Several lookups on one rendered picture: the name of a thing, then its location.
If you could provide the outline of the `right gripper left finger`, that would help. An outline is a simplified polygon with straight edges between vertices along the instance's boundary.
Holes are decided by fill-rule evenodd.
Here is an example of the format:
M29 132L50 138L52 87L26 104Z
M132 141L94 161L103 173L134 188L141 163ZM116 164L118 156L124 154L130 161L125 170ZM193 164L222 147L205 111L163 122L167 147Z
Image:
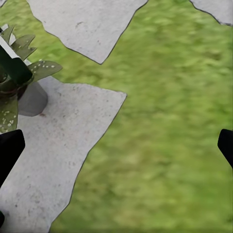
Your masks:
M0 133L0 188L24 148L25 140L21 129Z

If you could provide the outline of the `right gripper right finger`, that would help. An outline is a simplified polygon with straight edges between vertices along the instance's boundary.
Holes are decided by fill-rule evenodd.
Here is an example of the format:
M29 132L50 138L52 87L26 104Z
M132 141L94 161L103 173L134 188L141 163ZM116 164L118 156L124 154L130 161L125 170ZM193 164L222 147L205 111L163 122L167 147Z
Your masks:
M233 168L233 131L222 129L217 146Z

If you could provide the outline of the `insectifuge atomizer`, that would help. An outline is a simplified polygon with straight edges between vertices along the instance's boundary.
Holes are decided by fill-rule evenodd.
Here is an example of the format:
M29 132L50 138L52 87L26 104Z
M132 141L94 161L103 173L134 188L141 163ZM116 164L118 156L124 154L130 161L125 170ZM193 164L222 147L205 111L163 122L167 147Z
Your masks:
M7 44L6 40L0 35L0 67L8 74L9 78L16 83L29 84L30 81L25 79L31 78L32 71L28 66L21 60L11 45ZM31 81L34 78L31 78Z

